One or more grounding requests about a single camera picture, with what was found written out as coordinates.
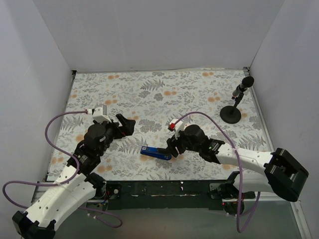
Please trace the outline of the blue black stapler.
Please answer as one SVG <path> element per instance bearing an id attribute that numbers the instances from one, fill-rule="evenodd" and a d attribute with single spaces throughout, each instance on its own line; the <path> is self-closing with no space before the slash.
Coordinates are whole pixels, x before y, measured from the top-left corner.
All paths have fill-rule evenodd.
<path id="1" fill-rule="evenodd" d="M 142 146 L 140 154 L 162 160 L 171 160 L 172 155 L 166 148 Z"/>

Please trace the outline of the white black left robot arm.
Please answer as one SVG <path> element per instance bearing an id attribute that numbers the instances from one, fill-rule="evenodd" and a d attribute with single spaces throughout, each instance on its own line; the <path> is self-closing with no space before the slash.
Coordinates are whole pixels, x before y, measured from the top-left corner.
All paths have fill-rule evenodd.
<path id="1" fill-rule="evenodd" d="M 13 217 L 17 232 L 24 239 L 52 239 L 61 224 L 87 200 L 101 199 L 106 181 L 94 169 L 115 139 L 131 136 L 135 120 L 117 114 L 117 122 L 106 116 L 93 117 L 93 124 L 84 134 L 60 175 L 42 196 Z"/>

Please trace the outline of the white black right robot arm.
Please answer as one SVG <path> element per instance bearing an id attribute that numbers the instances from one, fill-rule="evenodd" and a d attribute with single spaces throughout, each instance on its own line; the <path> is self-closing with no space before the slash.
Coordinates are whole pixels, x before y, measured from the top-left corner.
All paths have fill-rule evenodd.
<path id="1" fill-rule="evenodd" d="M 236 149 L 221 140 L 209 138 L 195 124 L 171 123 L 168 129 L 174 133 L 167 140 L 172 156 L 192 151 L 207 162 L 234 165 L 254 172 L 251 176 L 244 173 L 231 176 L 225 186 L 226 194 L 231 198 L 247 192 L 267 192 L 296 202 L 309 176 L 308 171 L 285 149 L 277 148 L 274 152 Z"/>

